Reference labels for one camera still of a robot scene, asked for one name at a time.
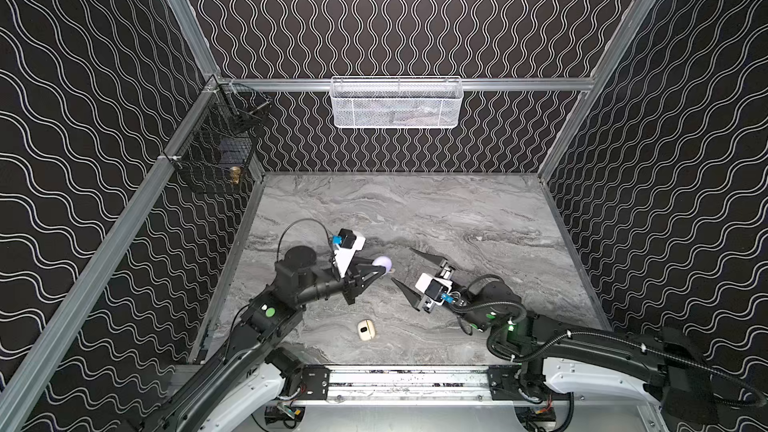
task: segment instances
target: wire mesh basket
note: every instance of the wire mesh basket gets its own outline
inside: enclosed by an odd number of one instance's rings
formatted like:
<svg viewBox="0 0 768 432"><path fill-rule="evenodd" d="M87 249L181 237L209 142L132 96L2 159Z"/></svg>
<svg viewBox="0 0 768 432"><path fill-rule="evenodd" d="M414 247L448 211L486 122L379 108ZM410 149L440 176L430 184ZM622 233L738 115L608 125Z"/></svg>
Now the wire mesh basket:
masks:
<svg viewBox="0 0 768 432"><path fill-rule="evenodd" d="M464 90L459 77L337 76L330 97L340 128L452 129Z"/></svg>
<svg viewBox="0 0 768 432"><path fill-rule="evenodd" d="M187 138L187 149L173 160L182 182L201 194L249 194L254 185L248 165L254 156L254 128L268 113L264 97L253 109L210 103Z"/></svg>

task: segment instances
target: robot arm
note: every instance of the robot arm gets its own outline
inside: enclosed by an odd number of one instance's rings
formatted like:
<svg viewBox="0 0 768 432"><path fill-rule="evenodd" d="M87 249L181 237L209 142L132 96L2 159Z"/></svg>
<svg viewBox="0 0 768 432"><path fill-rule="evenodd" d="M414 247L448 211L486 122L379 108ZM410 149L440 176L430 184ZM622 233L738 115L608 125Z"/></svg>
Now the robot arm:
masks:
<svg viewBox="0 0 768 432"><path fill-rule="evenodd" d="M342 243L330 245L334 250L345 247ZM140 424L123 424L123 429L139 432L205 430L207 419L211 417L239 417L244 410L249 414L274 399L280 390L287 388L295 393L298 380L292 380L285 387L285 379L299 377L302 365L276 346L301 322L307 303L321 298L327 300L331 295L341 293L348 304L353 304L373 281L389 271L392 263L388 258L374 261L353 257L354 251L360 248L362 245L352 250L343 276L335 261L330 267L319 266L312 248L303 245L291 248L285 257L275 262L273 282L249 301L240 320L233 322L229 337L213 357L165 404ZM259 371L233 388L254 369ZM255 383L261 388L260 392L246 394L246 390L252 392L253 389L243 387L250 388ZM247 395L245 401L238 398L238 393ZM228 420L224 425L238 423Z"/></svg>
<svg viewBox="0 0 768 432"><path fill-rule="evenodd" d="M559 322L528 311L499 276L481 276L463 287L451 280L454 268L447 259L413 251L436 264L439 272L422 274L418 292L393 281L417 311L431 313L442 305L459 317L465 332L487 331L488 350L519 366L516 374L506 374L501 389L533 400L545 400L553 392L597 390L642 398L660 405L671 430L677 429L680 420L717 424L718 404L762 407L766 403L760 390L706 365L694 344L676 329L633 335ZM480 279L491 282L471 292ZM463 322L472 328L464 328ZM711 375L735 382L751 392L751 398L718 398L712 392Z"/></svg>

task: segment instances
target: marble floor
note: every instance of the marble floor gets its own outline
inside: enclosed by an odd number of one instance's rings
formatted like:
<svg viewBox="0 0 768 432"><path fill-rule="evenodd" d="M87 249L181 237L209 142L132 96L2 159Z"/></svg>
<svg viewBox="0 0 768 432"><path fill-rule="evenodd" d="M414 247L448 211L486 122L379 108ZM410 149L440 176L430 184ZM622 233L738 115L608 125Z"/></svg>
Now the marble floor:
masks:
<svg viewBox="0 0 768 432"><path fill-rule="evenodd" d="M268 176L245 252L214 334L224 340L242 305L274 277L277 240L303 217L331 233L352 228L366 236L362 256L388 255L392 277L411 287L436 268L408 250L448 257L455 279L468 283L494 273L529 310L566 322L599 327L571 258L533 176ZM293 245L326 250L322 228L294 226L282 250ZM371 319L376 338L360 341L356 326ZM304 320L283 342L304 360L328 364L497 364L485 334L459 330L446 310L412 309L388 276L357 303L338 295L308 305Z"/></svg>

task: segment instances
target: black wire basket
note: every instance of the black wire basket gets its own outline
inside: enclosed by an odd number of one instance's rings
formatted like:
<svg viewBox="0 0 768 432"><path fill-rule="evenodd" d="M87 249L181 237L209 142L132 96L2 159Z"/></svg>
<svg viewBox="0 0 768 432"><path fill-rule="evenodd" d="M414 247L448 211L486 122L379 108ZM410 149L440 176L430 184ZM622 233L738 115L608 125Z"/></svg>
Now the black wire basket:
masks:
<svg viewBox="0 0 768 432"><path fill-rule="evenodd" d="M270 105L265 97L248 110L209 104L187 138L186 152L172 160L182 182L199 194L250 194L254 187L249 170L256 148L254 129Z"/></svg>

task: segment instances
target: black wavy-patterned wall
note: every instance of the black wavy-patterned wall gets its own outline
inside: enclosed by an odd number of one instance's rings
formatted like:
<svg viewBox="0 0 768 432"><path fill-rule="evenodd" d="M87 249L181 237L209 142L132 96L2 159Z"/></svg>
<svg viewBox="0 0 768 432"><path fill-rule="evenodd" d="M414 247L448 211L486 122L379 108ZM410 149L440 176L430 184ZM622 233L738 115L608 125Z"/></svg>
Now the black wavy-patterned wall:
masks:
<svg viewBox="0 0 768 432"><path fill-rule="evenodd" d="M0 0L0 390L204 81L164 0Z"/></svg>
<svg viewBox="0 0 768 432"><path fill-rule="evenodd" d="M327 93L280 93L256 154L273 172L536 172L577 95L470 92L455 128L400 130L339 129Z"/></svg>
<svg viewBox="0 0 768 432"><path fill-rule="evenodd" d="M763 390L767 76L768 0L658 0L550 182L616 329L681 328ZM765 409L721 419L768 430Z"/></svg>
<svg viewBox="0 0 768 432"><path fill-rule="evenodd" d="M174 176L24 426L137 425L164 400L216 290L248 195L198 196Z"/></svg>
<svg viewBox="0 0 768 432"><path fill-rule="evenodd" d="M225 76L589 76L631 0L190 0Z"/></svg>

